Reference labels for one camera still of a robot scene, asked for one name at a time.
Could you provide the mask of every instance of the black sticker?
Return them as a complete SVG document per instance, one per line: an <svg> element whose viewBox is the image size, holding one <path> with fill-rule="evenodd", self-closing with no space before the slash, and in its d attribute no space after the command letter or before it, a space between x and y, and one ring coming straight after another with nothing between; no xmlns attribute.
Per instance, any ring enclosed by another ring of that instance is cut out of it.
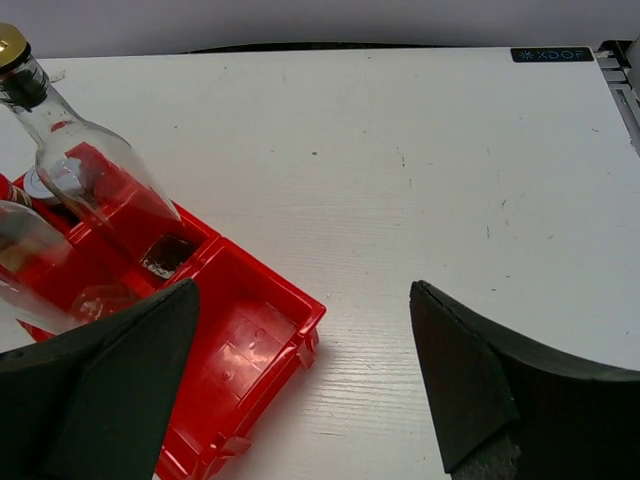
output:
<svg viewBox="0 0 640 480"><path fill-rule="evenodd" d="M592 62L593 54L587 47L512 48L511 58L516 63Z"/></svg>

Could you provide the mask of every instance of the white tabletop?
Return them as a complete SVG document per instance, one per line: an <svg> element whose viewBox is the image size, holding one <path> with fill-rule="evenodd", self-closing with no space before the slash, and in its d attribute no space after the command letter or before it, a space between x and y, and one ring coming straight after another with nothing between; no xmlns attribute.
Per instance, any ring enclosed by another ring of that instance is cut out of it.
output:
<svg viewBox="0 0 640 480"><path fill-rule="evenodd" d="M218 478L446 478L413 280L640 369L640 161L596 63L459 49L43 64L174 200L329 309L315 366ZM33 162L5 109L0 143L5 174ZM25 341L3 328L0 350Z"/></svg>

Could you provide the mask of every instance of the red plastic crate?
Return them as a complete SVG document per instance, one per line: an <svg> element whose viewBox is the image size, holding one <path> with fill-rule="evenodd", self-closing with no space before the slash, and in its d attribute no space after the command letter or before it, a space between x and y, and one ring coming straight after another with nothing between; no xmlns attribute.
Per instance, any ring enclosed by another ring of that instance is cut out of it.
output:
<svg viewBox="0 0 640 480"><path fill-rule="evenodd" d="M70 226L36 205L72 244L140 296L189 277L200 287L198 329L156 473L163 480L205 480L247 450L249 429L264 409L299 366L313 364L325 307L176 207L185 227L180 234L198 247L162 282L90 226ZM49 337L24 326L37 341Z"/></svg>

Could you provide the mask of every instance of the clear glass bottle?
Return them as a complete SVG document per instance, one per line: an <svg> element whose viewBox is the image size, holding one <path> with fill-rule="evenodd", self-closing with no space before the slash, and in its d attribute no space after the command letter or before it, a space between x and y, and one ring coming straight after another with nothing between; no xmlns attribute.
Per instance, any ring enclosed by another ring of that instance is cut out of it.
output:
<svg viewBox="0 0 640 480"><path fill-rule="evenodd" d="M15 27L0 24L0 48L0 102L36 142L42 182L131 260L169 278L192 250L181 237L180 215L141 158L122 137L71 108Z"/></svg>
<svg viewBox="0 0 640 480"><path fill-rule="evenodd" d="M5 200L0 200L0 297L22 312L19 320L33 324L36 318L40 323L34 326L55 334L139 298L34 210ZM66 308L54 306L55 299Z"/></svg>

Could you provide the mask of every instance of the gold bottle cap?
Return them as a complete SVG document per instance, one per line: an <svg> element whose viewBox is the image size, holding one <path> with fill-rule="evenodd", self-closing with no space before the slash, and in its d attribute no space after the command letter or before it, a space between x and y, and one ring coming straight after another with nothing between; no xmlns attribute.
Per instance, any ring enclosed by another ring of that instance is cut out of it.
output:
<svg viewBox="0 0 640 480"><path fill-rule="evenodd" d="M0 73L13 68L18 60L30 53L30 50L20 30L8 23L0 23Z"/></svg>

